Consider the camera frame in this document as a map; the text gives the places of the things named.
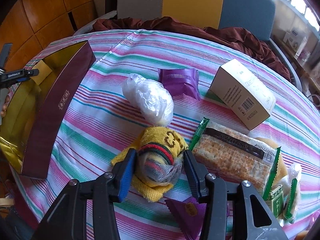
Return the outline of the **purple triangular snack packet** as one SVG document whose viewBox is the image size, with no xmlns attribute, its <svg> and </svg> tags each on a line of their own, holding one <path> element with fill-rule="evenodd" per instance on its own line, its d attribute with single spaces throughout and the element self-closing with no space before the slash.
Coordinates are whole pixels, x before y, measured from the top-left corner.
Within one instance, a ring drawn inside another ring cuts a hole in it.
<svg viewBox="0 0 320 240">
<path fill-rule="evenodd" d="M 198 239 L 202 230 L 206 203 L 199 204 L 194 197 L 189 197 L 182 202 L 166 199 L 165 203 L 185 239 Z"/>
</svg>

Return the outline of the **yellow knitted sock bundle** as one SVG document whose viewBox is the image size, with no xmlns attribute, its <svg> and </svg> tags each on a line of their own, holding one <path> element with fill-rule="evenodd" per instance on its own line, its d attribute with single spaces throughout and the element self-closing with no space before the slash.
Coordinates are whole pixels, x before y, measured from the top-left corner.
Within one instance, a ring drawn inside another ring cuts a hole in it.
<svg viewBox="0 0 320 240">
<path fill-rule="evenodd" d="M 159 201 L 163 194 L 174 187 L 181 175 L 183 152 L 188 149 L 185 139 L 166 127 L 148 127 L 116 155 L 111 164 L 123 161 L 131 148 L 137 152 L 132 186 L 147 201 Z"/>
</svg>

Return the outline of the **white plastic-wrapped bundle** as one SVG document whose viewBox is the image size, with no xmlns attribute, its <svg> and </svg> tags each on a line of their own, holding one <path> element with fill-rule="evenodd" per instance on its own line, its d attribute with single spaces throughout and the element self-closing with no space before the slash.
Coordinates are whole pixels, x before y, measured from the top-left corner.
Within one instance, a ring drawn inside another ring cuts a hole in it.
<svg viewBox="0 0 320 240">
<path fill-rule="evenodd" d="M 173 119 L 174 102 L 170 93 L 155 80 L 130 74 L 122 84 L 125 98 L 153 126 L 168 126 Z"/>
</svg>

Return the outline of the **yellow sponge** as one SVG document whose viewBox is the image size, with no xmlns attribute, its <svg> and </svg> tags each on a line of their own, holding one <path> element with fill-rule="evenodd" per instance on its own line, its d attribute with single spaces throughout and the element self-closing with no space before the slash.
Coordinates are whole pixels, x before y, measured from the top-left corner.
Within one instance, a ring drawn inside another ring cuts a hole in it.
<svg viewBox="0 0 320 240">
<path fill-rule="evenodd" d="M 272 139 L 268 139 L 268 138 L 262 138 L 262 137 L 255 137 L 257 140 L 260 140 L 266 144 L 268 144 L 270 147 L 272 148 L 279 148 L 280 145 L 273 141 Z M 283 156 L 282 154 L 280 153 L 279 154 L 279 160 L 278 160 L 278 167 L 277 167 L 277 174 L 275 176 L 275 179 L 273 181 L 273 185 L 276 185 L 278 184 L 278 182 L 284 178 L 285 176 L 288 175 L 288 172 L 287 172 L 287 168 L 285 166 L 285 163 L 284 163 L 284 160 L 283 160 Z"/>
</svg>

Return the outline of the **green-edged cracker package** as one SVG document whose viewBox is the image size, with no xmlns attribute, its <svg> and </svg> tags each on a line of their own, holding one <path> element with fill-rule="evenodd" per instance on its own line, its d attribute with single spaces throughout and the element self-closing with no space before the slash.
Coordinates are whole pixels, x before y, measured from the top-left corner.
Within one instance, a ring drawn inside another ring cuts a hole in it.
<svg viewBox="0 0 320 240">
<path fill-rule="evenodd" d="M 267 200 L 277 174 L 279 147 L 203 118 L 189 148 L 198 162 L 224 178 L 251 182 Z"/>
</svg>

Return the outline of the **small green tea packet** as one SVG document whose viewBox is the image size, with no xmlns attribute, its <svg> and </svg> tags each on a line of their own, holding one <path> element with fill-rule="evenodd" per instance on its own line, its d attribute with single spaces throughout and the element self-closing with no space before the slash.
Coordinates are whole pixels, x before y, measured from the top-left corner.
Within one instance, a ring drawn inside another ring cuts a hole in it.
<svg viewBox="0 0 320 240">
<path fill-rule="evenodd" d="M 282 217 L 284 210 L 284 194 L 282 185 L 277 184 L 271 187 L 266 204 L 277 219 Z"/>
</svg>

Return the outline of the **small white plastic bag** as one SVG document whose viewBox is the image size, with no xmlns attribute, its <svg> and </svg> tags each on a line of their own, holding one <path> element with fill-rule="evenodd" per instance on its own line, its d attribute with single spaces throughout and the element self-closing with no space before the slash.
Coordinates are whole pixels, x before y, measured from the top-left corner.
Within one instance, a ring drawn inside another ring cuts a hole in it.
<svg viewBox="0 0 320 240">
<path fill-rule="evenodd" d="M 302 167 L 298 163 L 293 163 L 287 169 L 287 175 L 279 181 L 283 186 L 284 210 L 283 219 L 293 224 L 296 220 L 298 206 L 301 201 L 300 179 L 302 177 Z"/>
</svg>

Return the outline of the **striped bed sheet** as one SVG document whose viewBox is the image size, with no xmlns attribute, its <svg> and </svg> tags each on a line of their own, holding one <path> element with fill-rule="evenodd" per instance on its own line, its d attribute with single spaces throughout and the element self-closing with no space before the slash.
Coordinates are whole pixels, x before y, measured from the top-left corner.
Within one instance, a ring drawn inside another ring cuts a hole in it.
<svg viewBox="0 0 320 240">
<path fill-rule="evenodd" d="M 28 60 L 34 66 L 48 55 L 81 41 L 89 42 L 96 61 L 81 81 L 62 121 L 44 180 L 15 174 L 25 207 L 18 213 L 33 227 L 72 178 L 89 181 L 112 168 L 112 159 L 149 126 L 127 93 L 127 81 L 141 76 L 163 84 L 174 102 L 169 127 L 191 142 L 203 118 L 253 138 L 270 139 L 285 167 L 298 164 L 301 199 L 289 238 L 310 226 L 319 214 L 319 110 L 279 74 L 250 56 L 192 36 L 155 30 L 107 30 L 51 43 Z M 219 67 L 236 60 L 273 93 L 271 115 L 249 130 L 211 91 Z"/>
</svg>

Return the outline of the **beige cardboard box with barcode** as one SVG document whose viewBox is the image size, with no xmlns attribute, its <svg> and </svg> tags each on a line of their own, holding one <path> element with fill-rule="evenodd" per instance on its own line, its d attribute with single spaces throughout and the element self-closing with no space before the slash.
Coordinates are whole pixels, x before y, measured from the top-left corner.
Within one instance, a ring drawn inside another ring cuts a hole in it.
<svg viewBox="0 0 320 240">
<path fill-rule="evenodd" d="M 249 130 L 268 119 L 276 105 L 274 94 L 236 59 L 218 68 L 210 90 Z"/>
</svg>

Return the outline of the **dark red blanket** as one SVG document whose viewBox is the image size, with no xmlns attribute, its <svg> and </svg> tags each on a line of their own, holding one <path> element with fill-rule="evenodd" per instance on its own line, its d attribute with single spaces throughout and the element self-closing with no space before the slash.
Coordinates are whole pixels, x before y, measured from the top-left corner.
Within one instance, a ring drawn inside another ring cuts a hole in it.
<svg viewBox="0 0 320 240">
<path fill-rule="evenodd" d="M 279 57 L 271 50 L 266 42 L 260 41 L 250 31 L 240 27 L 227 27 L 215 29 L 212 27 L 199 28 L 193 25 L 179 22 L 169 16 L 143 21 L 136 18 L 98 19 L 93 24 L 93 31 L 105 30 L 158 30 L 198 37 L 212 41 L 229 48 L 240 51 L 251 58 L 263 63 L 273 71 L 281 75 L 287 81 L 291 81 L 290 72 L 280 61 Z"/>
</svg>

